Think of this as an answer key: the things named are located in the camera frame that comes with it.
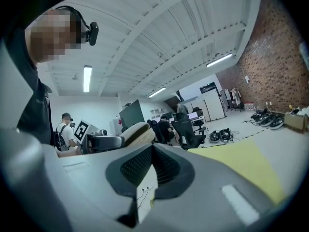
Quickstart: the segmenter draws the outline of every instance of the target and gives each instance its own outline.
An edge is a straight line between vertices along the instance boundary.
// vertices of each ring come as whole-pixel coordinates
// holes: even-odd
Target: box
[[[297,114],[285,114],[284,124],[293,129],[301,130],[303,133],[307,130],[308,116]]]

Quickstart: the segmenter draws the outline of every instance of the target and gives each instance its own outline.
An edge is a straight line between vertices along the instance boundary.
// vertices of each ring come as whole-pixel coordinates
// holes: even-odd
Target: brick wall
[[[237,65],[217,73],[223,89],[237,87],[242,102],[284,112],[290,104],[309,105],[309,72],[299,52],[302,42],[292,17],[279,0],[261,0],[258,17]]]

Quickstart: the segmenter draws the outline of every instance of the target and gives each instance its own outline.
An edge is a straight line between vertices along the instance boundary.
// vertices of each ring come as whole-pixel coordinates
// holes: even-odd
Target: backpack
[[[67,151],[69,150],[69,148],[66,145],[66,142],[64,141],[63,137],[62,137],[62,132],[63,130],[67,127],[68,125],[64,125],[61,128],[61,131],[58,132],[57,128],[56,131],[54,132],[54,142],[55,142],[55,146],[57,147],[57,149],[59,151]]]

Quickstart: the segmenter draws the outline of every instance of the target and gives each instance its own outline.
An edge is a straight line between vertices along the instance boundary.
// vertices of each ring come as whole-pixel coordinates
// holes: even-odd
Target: yellow mat
[[[258,186],[275,204],[285,198],[277,174],[252,139],[227,145],[189,149],[188,151],[215,159],[229,166]]]

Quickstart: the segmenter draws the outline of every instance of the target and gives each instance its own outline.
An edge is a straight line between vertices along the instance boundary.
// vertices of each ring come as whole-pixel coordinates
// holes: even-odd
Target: white ceiling
[[[67,0],[99,34],[48,63],[56,95],[149,96],[163,99],[186,85],[234,65],[253,29],[260,0]],[[235,58],[206,68],[233,53]],[[84,65],[93,67],[83,93]],[[72,78],[77,74],[78,80]]]

